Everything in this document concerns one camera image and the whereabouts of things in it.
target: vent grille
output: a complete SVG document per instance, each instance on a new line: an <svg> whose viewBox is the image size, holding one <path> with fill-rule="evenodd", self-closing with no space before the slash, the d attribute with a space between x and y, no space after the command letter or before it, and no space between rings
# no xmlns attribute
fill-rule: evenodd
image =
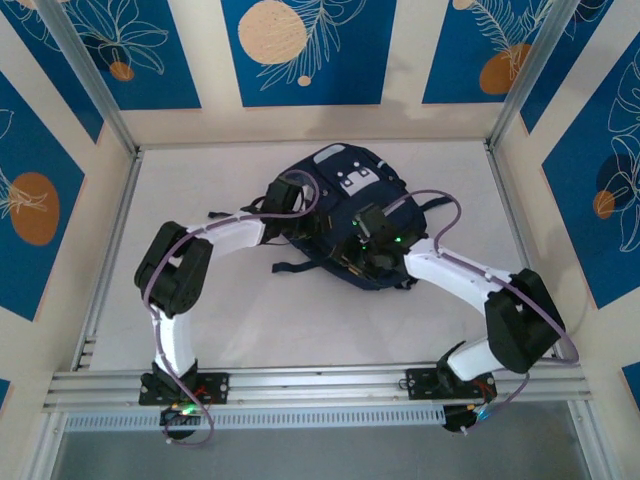
<svg viewBox="0 0 640 480"><path fill-rule="evenodd" d="M238 409L213 413L218 430L268 428L338 428L373 426L443 425L444 409L438 405L403 407ZM67 421L67 432L114 432L160 430L157 411L123 413L77 413ZM208 428L204 417L191 417L172 430Z"/></svg>

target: orange dot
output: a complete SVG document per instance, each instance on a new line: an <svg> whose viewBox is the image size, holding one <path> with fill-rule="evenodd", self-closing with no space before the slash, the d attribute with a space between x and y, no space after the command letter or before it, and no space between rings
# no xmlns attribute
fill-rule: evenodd
<svg viewBox="0 0 640 480"><path fill-rule="evenodd" d="M480 73L480 88L488 95L504 95L511 90L516 75L531 50L529 44L514 45L489 60Z"/></svg>
<svg viewBox="0 0 640 480"><path fill-rule="evenodd" d="M613 193L607 190L598 192L596 198L593 199L593 210L603 220L609 218L616 208L616 199Z"/></svg>
<svg viewBox="0 0 640 480"><path fill-rule="evenodd" d="M126 63L113 62L109 67L109 71L116 80L120 80L121 82L128 82L130 80L133 80L133 69Z"/></svg>
<svg viewBox="0 0 640 480"><path fill-rule="evenodd" d="M56 234L60 219L60 200L51 181L40 173L23 173L13 181L11 193L18 204L11 209L11 223L18 236L38 247L48 244ZM30 205L24 200L38 199Z"/></svg>

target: backpack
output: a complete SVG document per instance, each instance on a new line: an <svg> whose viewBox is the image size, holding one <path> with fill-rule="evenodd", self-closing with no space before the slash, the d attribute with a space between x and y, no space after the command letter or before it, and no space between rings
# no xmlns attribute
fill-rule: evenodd
<svg viewBox="0 0 640 480"><path fill-rule="evenodd" d="M316 179L321 192L316 211L331 219L331 228L303 239L283 234L309 261L299 265L276 263L272 267L273 273L299 273L322 267L363 290L390 287L409 290L417 282L406 273L396 270L382 270L374 278L359 275L350 268L348 262L339 262L331 256L336 247L356 234L357 227L353 219L359 211L371 204L385 208L408 193L406 183L384 160L366 148L336 143L292 165L283 174L289 170L302 170ZM450 201L442 197L418 205L413 197L409 197L387 212L387 219L399 231L411 231L424 238L427 236L424 212Z"/></svg>

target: white floor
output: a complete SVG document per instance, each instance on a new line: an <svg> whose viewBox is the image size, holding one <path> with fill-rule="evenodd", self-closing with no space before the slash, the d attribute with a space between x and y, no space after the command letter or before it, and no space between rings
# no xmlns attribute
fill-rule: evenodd
<svg viewBox="0 0 640 480"><path fill-rule="evenodd" d="M151 324L133 284L158 228L207 221L264 194L284 168L329 142L233 144L145 152L101 315L93 370L147 369ZM443 244L483 263L517 271L520 261L481 142L363 141L396 168L410 190L456 195L464 213ZM433 236L452 206L427 215ZM263 246L212 264L193 310L201 367L347 365L437 360L485 331L483 318L438 287L363 292L320 269L271 274L278 261L303 261L291 246Z"/></svg>

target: robotic arm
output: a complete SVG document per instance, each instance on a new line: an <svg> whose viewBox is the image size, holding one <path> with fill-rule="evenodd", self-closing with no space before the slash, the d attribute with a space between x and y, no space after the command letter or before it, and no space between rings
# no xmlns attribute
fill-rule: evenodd
<svg viewBox="0 0 640 480"><path fill-rule="evenodd" d="M150 287L150 304L160 315L153 321L159 322L164 361L156 352L153 373L142 379L144 386L161 392L162 401L155 404L171 405L184 398L170 373L191 390L197 386L189 310L202 292L209 263L231 252L264 244L283 232L312 235L322 228L324 220L316 214L283 218L288 212L295 212L296 204L303 203L302 192L301 185L280 178L269 186L260 209L240 211L207 226L181 227L168 222L161 227L135 276L143 296ZM548 320L514 291L533 300L564 330L542 280L531 270L514 275L444 249L437 238L403 236L375 205L359 212L354 224L358 225L358 234L346 242L341 255L349 258L361 274L373 274L381 268L399 269L456 295L484 315L487 336L454 346L438 362L438 381L452 398L457 398L453 394L456 386L468 386L495 370L526 373L559 339ZM191 238L175 251L173 263L166 263L158 274L167 252L190 234Z"/></svg>

